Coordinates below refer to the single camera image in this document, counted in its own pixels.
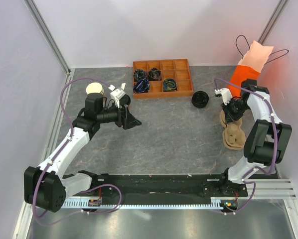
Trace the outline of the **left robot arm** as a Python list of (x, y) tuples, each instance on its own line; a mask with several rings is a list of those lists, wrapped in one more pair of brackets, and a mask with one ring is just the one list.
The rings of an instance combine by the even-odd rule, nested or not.
[(125, 94), (104, 106), (100, 93), (91, 93), (85, 100), (71, 129), (58, 147), (39, 166), (28, 167), (24, 172), (24, 200), (42, 209), (57, 212), (65, 200), (80, 192), (88, 196), (97, 194), (99, 184), (93, 174), (80, 172), (68, 178), (64, 173), (78, 152), (93, 138), (103, 123), (115, 123), (124, 130), (142, 123), (129, 111), (131, 98)]

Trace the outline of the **cardboard cup carrier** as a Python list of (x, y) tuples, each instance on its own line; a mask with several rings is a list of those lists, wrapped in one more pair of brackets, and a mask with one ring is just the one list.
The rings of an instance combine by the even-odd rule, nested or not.
[(224, 127), (222, 133), (224, 146), (230, 150), (241, 150), (244, 148), (246, 142), (246, 136), (242, 126), (242, 118), (238, 121), (226, 123), (225, 113), (221, 111), (220, 113), (220, 123)]

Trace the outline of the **stack of paper cups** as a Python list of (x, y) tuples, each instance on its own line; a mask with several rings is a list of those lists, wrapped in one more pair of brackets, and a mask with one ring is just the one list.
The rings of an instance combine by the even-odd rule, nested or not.
[(98, 93), (98, 94), (104, 94), (104, 88), (102, 86), (102, 84), (98, 83), (98, 82), (93, 82), (90, 83), (87, 87), (86, 87), (86, 93), (87, 94), (91, 94), (91, 93)]

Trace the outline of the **black cup lid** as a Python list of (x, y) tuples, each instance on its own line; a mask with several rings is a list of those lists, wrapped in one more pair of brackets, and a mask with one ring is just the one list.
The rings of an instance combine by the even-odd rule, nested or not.
[(122, 98), (120, 99), (120, 105), (127, 105), (129, 106), (131, 103), (131, 98), (129, 95), (125, 94), (124, 96), (122, 96)]

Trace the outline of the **orange paper bag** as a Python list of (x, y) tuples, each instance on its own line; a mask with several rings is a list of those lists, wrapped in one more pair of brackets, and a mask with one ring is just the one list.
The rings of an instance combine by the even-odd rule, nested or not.
[[(245, 39), (248, 46), (248, 51), (245, 54), (242, 53), (238, 46), (238, 39), (240, 37)], [(242, 58), (236, 66), (236, 69), (230, 79), (230, 83), (239, 87), (242, 87), (242, 82), (246, 81), (247, 79), (257, 80), (266, 64), (289, 53), (288, 49), (282, 49), (273, 52), (273, 46), (263, 46), (257, 41), (253, 41), (250, 44), (247, 38), (242, 34), (237, 36), (235, 44)]]

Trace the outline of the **stack of black lids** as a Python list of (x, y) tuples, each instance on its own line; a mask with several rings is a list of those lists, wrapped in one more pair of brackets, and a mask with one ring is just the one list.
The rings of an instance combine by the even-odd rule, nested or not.
[(204, 108), (207, 106), (209, 102), (209, 95), (204, 91), (197, 91), (192, 95), (191, 103), (196, 108)]

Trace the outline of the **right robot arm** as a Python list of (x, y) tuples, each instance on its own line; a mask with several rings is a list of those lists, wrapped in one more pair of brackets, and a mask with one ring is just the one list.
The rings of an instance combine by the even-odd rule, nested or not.
[(243, 157), (225, 170), (223, 180), (218, 183), (217, 188), (223, 196), (231, 195), (236, 189), (241, 191), (246, 179), (258, 171), (272, 174), (275, 165), (284, 157), (292, 133), (292, 127), (282, 123), (276, 115), (266, 87), (247, 79), (239, 90), (239, 97), (231, 97), (221, 105), (225, 122), (237, 122), (246, 110), (250, 110), (255, 123), (245, 141)]

